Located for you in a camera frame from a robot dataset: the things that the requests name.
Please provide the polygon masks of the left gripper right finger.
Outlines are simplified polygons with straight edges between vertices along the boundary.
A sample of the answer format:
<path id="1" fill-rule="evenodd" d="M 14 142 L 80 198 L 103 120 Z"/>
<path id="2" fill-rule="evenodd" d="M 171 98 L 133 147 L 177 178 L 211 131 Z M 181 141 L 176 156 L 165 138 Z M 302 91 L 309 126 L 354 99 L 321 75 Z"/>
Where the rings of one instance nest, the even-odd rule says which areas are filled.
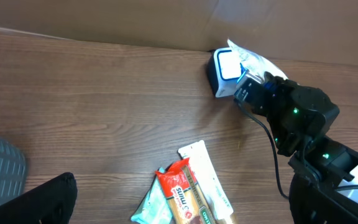
<path id="1" fill-rule="evenodd" d="M 358 223 L 358 203 L 334 190 L 324 192 L 297 174 L 291 181 L 289 203 L 294 224 Z"/>

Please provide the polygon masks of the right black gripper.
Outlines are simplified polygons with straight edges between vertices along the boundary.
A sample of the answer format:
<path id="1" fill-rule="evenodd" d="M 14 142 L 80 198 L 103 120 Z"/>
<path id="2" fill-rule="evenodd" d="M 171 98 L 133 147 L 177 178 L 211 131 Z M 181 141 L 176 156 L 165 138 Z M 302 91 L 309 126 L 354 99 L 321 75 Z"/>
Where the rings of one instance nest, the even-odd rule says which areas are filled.
<path id="1" fill-rule="evenodd" d="M 263 117 L 291 116 L 291 80 L 264 72 L 262 82 L 246 76 L 234 97 L 246 104 L 253 113 Z"/>

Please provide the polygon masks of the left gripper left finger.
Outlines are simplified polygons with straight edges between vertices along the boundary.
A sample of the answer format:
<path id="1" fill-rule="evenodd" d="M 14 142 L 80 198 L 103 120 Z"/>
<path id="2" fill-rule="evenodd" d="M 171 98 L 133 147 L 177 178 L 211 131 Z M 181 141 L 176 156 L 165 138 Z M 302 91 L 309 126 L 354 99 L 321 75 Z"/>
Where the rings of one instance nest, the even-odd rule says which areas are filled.
<path id="1" fill-rule="evenodd" d="M 75 176 L 64 172 L 0 206 L 1 224 L 68 224 L 78 189 Z"/>

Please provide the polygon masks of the beige clear food pouch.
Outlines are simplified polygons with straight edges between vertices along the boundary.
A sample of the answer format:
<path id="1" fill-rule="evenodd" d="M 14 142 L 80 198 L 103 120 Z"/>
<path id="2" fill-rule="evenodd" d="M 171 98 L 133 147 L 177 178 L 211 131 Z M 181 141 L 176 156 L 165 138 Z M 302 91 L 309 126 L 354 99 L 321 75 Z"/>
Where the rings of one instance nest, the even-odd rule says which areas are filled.
<path id="1" fill-rule="evenodd" d="M 265 73 L 284 80 L 288 78 L 281 69 L 265 57 L 236 45 L 230 39 L 227 39 L 227 44 L 238 58 L 240 65 L 247 71 L 248 76 L 255 81 L 265 83 L 267 81 Z"/>

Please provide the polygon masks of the white tube gold cap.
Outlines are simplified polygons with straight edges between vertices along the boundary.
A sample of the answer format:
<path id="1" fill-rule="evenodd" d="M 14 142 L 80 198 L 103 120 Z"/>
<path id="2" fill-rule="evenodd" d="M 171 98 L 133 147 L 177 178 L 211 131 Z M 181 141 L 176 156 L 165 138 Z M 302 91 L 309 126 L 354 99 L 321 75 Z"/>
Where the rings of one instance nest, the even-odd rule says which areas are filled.
<path id="1" fill-rule="evenodd" d="M 217 177 L 205 142 L 200 140 L 179 148 L 182 159 L 190 158 L 191 169 L 217 223 L 238 224 L 234 209 Z"/>

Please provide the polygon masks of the teal snack packet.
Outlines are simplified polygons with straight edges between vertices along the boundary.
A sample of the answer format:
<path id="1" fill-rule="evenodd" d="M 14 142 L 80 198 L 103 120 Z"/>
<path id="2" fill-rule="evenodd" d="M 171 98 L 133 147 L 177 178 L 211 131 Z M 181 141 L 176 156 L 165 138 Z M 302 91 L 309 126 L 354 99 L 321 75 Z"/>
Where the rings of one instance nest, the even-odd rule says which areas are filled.
<path id="1" fill-rule="evenodd" d="M 170 224 L 173 215 L 163 194 L 158 177 L 131 216 L 131 221 L 140 224 Z"/>

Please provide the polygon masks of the orange spaghetti pack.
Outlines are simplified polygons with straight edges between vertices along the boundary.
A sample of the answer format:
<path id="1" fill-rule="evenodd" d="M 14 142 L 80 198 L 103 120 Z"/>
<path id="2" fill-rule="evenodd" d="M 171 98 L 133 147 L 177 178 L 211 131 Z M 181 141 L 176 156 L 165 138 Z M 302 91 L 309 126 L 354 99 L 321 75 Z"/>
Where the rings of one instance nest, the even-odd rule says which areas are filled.
<path id="1" fill-rule="evenodd" d="M 164 173 L 155 174 L 177 224 L 216 224 L 189 158 L 174 162 Z"/>

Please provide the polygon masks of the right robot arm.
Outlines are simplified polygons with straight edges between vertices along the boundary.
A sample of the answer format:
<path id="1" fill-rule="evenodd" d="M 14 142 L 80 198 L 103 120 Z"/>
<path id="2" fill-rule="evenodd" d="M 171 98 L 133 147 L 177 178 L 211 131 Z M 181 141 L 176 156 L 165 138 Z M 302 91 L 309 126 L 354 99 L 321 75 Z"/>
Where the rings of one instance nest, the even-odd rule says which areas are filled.
<path id="1" fill-rule="evenodd" d="M 234 100 L 251 119 L 266 117 L 273 154 L 290 159 L 295 223 L 358 223 L 358 152 L 327 137 L 339 114 L 328 95 L 266 73 L 245 76 Z"/>

